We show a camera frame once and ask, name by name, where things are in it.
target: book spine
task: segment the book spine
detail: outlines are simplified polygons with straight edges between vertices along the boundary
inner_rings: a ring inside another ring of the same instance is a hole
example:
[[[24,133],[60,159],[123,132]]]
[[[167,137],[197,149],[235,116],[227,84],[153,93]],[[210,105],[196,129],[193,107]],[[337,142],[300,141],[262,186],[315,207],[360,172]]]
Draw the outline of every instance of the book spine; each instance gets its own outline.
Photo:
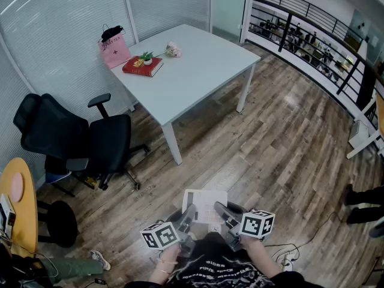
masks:
[[[152,77],[151,73],[149,71],[144,71],[144,70],[128,70],[127,73],[129,73],[129,74],[139,74],[141,76]]]

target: gift bag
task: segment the gift bag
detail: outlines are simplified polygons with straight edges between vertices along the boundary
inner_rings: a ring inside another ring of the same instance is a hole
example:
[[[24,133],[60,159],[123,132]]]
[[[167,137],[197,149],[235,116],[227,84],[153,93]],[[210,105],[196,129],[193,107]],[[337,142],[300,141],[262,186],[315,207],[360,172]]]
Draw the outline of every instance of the gift bag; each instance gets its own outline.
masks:
[[[104,42],[99,41],[98,47],[100,49],[101,57],[109,69],[120,65],[131,58],[131,53],[125,45],[124,36],[121,33],[111,36]]]

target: green pants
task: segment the green pants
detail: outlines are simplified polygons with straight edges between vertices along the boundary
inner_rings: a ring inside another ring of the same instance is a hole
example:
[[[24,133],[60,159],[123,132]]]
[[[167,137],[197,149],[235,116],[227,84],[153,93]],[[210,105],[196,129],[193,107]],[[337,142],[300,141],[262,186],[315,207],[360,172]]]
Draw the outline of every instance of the green pants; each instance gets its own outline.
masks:
[[[52,266],[52,263],[56,266],[59,271],[59,275],[56,277],[49,278],[52,284],[56,284],[61,280],[65,280],[73,277],[82,277],[93,274],[102,274],[103,266],[100,262],[93,259],[73,259],[73,258],[52,258],[51,261],[48,259],[40,259],[41,263],[45,267],[48,276],[56,275],[56,269]],[[40,288],[36,282],[30,282],[23,285],[24,287]]]

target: bracelet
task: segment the bracelet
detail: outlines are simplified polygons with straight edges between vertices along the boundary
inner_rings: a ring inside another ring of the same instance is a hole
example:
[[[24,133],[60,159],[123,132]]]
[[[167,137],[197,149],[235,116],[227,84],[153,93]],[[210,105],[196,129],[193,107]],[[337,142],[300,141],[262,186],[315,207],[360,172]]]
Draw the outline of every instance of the bracelet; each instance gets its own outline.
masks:
[[[164,271],[164,270],[162,270],[162,269],[159,269],[159,268],[155,268],[156,270],[159,270],[159,271],[161,271],[161,272],[163,272],[163,273],[165,273],[165,274],[168,274],[168,275],[170,275],[170,273],[169,272],[167,272],[167,271]]]
[[[169,265],[177,265],[178,264],[178,262],[167,262],[167,261],[165,261],[165,260],[163,260],[161,258],[158,258],[157,260],[159,262],[162,262],[162,263],[168,263]]]

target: wooden floor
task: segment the wooden floor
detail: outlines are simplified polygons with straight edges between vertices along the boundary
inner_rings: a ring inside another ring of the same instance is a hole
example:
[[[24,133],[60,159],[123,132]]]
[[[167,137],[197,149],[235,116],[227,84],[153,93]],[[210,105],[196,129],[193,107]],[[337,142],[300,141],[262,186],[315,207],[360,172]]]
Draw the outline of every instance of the wooden floor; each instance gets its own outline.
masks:
[[[353,183],[359,191],[379,186],[380,158],[370,147],[347,160],[352,118],[291,66],[254,45],[245,48],[262,60],[241,114],[236,105],[242,76],[174,122],[184,161],[177,166],[161,128],[137,105],[129,113],[133,142],[152,148],[146,158],[138,154],[130,161],[142,189],[132,192],[125,176],[114,177],[107,191],[63,181],[75,198],[44,186],[38,198],[70,204],[80,234],[70,249],[39,244],[39,250],[78,258],[100,250],[112,266],[104,276],[110,288],[145,280],[156,254],[144,246],[139,230],[180,208],[186,188],[228,191],[232,202],[276,213],[266,245],[303,244],[334,211],[345,221],[350,212],[342,204],[345,185]],[[325,287],[359,287],[383,249],[383,241],[368,237],[370,227],[349,227],[333,215],[301,248],[294,270]],[[272,255],[279,248],[284,247],[267,249]],[[81,278],[62,286],[88,282]]]

